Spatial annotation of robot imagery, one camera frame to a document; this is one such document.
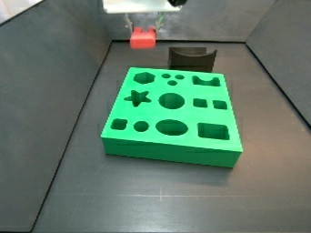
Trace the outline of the white gripper one body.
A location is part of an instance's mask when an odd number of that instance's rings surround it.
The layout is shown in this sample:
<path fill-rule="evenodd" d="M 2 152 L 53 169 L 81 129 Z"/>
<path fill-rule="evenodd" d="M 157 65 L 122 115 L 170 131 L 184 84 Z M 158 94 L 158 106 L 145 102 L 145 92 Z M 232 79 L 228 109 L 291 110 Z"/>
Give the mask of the white gripper one body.
<path fill-rule="evenodd" d="M 178 12 L 181 9 L 169 0 L 101 0 L 101 3 L 108 14 Z"/>

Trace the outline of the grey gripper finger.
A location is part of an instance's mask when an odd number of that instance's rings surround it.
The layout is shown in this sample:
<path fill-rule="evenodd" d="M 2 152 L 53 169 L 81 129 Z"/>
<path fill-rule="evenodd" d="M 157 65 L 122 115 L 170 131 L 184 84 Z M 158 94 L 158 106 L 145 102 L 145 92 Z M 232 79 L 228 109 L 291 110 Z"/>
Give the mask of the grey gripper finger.
<path fill-rule="evenodd" d="M 125 13 L 124 20 L 125 20 L 125 25 L 126 25 L 128 30 L 133 31 L 133 24 L 132 24 L 132 21 L 129 20 L 128 13 Z"/>

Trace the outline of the green-clamped gripper finger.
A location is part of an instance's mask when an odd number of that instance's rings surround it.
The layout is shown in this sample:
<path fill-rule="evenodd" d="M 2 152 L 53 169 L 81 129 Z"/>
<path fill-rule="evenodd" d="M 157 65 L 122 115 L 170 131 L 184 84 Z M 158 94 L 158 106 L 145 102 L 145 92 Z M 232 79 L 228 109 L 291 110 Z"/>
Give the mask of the green-clamped gripper finger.
<path fill-rule="evenodd" d="M 160 28 L 162 27 L 162 22 L 164 22 L 164 12 L 158 12 L 157 13 L 157 18 L 154 21 L 154 30 L 160 30 Z"/>

